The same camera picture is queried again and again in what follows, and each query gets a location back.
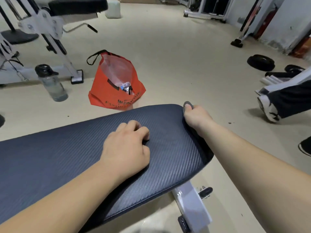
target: shoe sole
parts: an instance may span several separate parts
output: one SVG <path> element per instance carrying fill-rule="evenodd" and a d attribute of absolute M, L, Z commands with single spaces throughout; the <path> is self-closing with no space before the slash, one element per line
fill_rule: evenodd
<path fill-rule="evenodd" d="M 305 150 L 301 147 L 301 143 L 299 143 L 298 149 L 299 149 L 302 153 L 304 153 L 305 155 L 311 156 L 311 154 L 309 154 L 308 152 L 305 152 Z"/>
<path fill-rule="evenodd" d="M 264 107 L 263 107 L 263 104 L 261 102 L 261 100 L 259 98 L 257 98 L 258 100 L 258 104 L 259 104 L 259 108 L 265 113 L 267 119 L 272 122 L 272 123 L 278 123 L 278 121 L 276 121 L 275 119 L 273 119 L 273 117 L 270 116 L 270 114 L 267 114 Z"/>

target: forearm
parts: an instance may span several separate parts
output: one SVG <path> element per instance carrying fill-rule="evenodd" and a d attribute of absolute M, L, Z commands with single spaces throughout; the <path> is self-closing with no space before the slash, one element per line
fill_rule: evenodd
<path fill-rule="evenodd" d="M 0 225 L 0 232 L 76 233 L 118 185 L 112 167 L 98 163 Z"/>
<path fill-rule="evenodd" d="M 267 232 L 311 228 L 309 175 L 214 121 L 203 124 L 201 134 Z"/>

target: bag handle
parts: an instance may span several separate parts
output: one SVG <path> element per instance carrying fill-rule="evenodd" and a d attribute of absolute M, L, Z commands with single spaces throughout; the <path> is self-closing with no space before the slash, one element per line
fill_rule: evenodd
<path fill-rule="evenodd" d="M 120 57 L 120 58 L 121 58 L 121 56 L 116 55 L 116 54 L 113 54 L 113 53 L 111 53 L 111 52 L 109 52 L 109 51 L 107 51 L 107 50 L 100 50 L 100 51 L 96 52 L 95 54 L 92 54 L 91 56 L 89 56 L 89 58 L 87 58 L 87 60 L 86 60 L 87 64 L 88 64 L 88 65 L 93 65 L 93 64 L 95 63 L 95 61 L 97 60 L 97 57 L 98 57 L 100 54 L 102 54 L 102 53 L 107 53 L 107 55 L 113 55 L 113 56 L 116 56 L 116 57 Z M 90 58 L 92 58 L 93 56 L 96 56 L 96 58 L 95 58 L 95 60 L 90 64 L 90 63 L 88 62 L 88 60 L 89 60 Z"/>

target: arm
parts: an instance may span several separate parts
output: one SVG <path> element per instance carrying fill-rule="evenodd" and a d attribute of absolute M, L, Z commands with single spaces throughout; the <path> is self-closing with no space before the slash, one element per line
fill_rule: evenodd
<path fill-rule="evenodd" d="M 200 106 L 185 119 L 214 152 L 267 232 L 309 232 L 311 176 L 218 125 Z"/>
<path fill-rule="evenodd" d="M 78 232 L 114 188 L 147 166 L 150 151 L 143 139 L 149 139 L 146 127 L 136 121 L 120 124 L 107 137 L 97 163 L 2 223 L 0 232 Z"/>

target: clear plastic bottle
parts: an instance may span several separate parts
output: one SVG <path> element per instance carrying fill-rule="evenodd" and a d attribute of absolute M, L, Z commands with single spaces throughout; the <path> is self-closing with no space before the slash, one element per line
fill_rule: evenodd
<path fill-rule="evenodd" d="M 57 77 L 58 73 L 54 72 L 49 65 L 37 65 L 35 71 L 54 101 L 61 102 L 68 98 L 66 90 Z"/>

